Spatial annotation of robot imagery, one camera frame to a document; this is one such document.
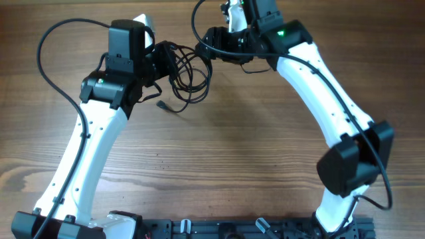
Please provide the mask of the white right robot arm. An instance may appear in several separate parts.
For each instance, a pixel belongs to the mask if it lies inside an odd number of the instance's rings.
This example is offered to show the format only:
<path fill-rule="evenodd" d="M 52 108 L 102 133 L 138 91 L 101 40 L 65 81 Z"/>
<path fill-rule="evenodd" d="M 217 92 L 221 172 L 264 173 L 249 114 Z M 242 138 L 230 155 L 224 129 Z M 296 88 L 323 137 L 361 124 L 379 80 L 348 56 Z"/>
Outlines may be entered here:
<path fill-rule="evenodd" d="M 386 172 L 394 131 L 376 123 L 344 91 L 324 63 L 313 37 L 298 20 L 285 21 L 275 1 L 227 1 L 220 6 L 225 27 L 199 37 L 209 59 L 243 65 L 267 61 L 298 93 L 318 123 L 328 152 L 316 169 L 325 190 L 313 214 L 313 234 L 336 238 L 350 231 L 353 213 L 378 177 Z"/>

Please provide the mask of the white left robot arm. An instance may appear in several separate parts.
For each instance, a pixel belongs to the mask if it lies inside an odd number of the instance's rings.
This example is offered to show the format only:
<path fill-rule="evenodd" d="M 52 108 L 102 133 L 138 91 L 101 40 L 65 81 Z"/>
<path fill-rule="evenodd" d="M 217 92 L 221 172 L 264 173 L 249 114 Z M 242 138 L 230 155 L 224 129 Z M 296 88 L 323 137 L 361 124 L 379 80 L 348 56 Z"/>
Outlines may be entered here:
<path fill-rule="evenodd" d="M 16 238 L 149 238 L 140 215 L 112 211 L 93 219 L 94 195 L 110 150 L 144 88 L 175 76 L 167 42 L 156 43 L 146 15 L 108 26 L 108 50 L 82 81 L 78 117 L 60 164 L 32 212 L 17 212 Z"/>

